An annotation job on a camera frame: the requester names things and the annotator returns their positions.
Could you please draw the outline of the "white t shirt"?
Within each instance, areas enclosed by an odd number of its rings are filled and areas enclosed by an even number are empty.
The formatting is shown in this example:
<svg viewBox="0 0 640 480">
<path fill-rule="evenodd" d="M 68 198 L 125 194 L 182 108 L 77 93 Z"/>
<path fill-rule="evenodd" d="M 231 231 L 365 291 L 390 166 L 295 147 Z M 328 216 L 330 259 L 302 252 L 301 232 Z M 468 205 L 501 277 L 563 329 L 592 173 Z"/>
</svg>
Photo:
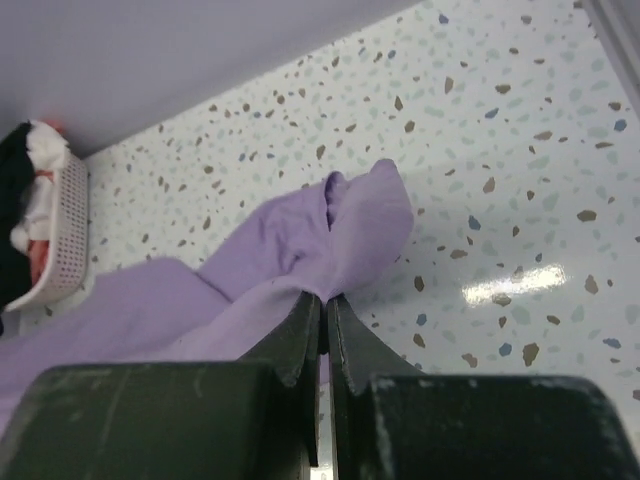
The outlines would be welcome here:
<svg viewBox="0 0 640 480">
<path fill-rule="evenodd" d="M 10 234 L 13 247 L 23 254 L 28 253 L 32 241 L 49 240 L 56 187 L 54 176 L 61 173 L 71 159 L 67 140 L 41 121 L 30 123 L 26 147 L 35 179 L 27 189 L 26 209 Z"/>
</svg>

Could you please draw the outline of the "white laundry basket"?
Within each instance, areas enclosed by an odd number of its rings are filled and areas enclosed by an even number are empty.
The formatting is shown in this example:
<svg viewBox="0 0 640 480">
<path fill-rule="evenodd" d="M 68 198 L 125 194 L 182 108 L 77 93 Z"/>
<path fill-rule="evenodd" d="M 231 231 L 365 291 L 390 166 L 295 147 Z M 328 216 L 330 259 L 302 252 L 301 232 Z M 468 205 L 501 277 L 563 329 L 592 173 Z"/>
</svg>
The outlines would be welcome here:
<svg viewBox="0 0 640 480">
<path fill-rule="evenodd" d="M 86 274 L 88 252 L 88 169 L 75 155 L 54 174 L 47 262 L 32 289 L 8 303 L 8 312 L 53 303 L 73 294 Z"/>
</svg>

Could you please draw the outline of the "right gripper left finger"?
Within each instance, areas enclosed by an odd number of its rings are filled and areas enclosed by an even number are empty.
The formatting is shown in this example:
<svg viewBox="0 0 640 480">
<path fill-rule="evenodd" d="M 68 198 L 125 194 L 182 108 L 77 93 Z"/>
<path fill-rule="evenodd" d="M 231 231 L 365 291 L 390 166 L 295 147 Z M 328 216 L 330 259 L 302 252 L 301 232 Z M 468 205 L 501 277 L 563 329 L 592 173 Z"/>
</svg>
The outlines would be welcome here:
<svg viewBox="0 0 640 480">
<path fill-rule="evenodd" d="M 306 479 L 318 462 L 320 300 L 240 359 L 49 369 L 1 440 L 5 479 Z"/>
</svg>

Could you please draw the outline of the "purple t shirt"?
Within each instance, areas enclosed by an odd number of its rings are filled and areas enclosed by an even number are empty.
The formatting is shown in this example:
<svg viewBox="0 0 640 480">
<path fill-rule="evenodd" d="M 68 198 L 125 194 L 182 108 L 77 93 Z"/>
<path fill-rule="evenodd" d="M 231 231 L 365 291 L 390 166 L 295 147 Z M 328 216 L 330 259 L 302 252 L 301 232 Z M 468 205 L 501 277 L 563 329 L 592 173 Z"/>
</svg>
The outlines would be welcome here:
<svg viewBox="0 0 640 480">
<path fill-rule="evenodd" d="M 395 163 L 334 172 L 258 207 L 200 267 L 155 258 L 100 274 L 85 299 L 1 344 L 1 418 L 60 365 L 234 360 L 302 293 L 322 301 L 376 281 L 413 229 Z"/>
</svg>

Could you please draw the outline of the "black t shirt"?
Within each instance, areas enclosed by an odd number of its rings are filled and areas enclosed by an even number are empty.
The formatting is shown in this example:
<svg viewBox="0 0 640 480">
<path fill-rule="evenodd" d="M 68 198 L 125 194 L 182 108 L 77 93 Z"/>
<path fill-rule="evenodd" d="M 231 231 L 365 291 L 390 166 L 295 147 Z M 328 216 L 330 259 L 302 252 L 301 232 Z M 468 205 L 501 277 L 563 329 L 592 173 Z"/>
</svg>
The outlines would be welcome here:
<svg viewBox="0 0 640 480">
<path fill-rule="evenodd" d="M 31 124 L 19 124 L 1 141 L 1 313 L 32 286 L 30 261 L 14 247 L 10 234 L 21 221 L 35 179 L 28 156 Z"/>
</svg>

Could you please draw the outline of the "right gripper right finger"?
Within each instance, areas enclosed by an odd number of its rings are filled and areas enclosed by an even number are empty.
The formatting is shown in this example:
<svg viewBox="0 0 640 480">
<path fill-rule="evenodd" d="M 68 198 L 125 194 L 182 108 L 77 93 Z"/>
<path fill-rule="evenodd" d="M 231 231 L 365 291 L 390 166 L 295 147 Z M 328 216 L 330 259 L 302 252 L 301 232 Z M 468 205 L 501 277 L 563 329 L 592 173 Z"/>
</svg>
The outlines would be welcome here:
<svg viewBox="0 0 640 480">
<path fill-rule="evenodd" d="M 635 479 L 610 400 L 587 379 L 427 375 L 337 297 L 326 308 L 342 479 Z"/>
</svg>

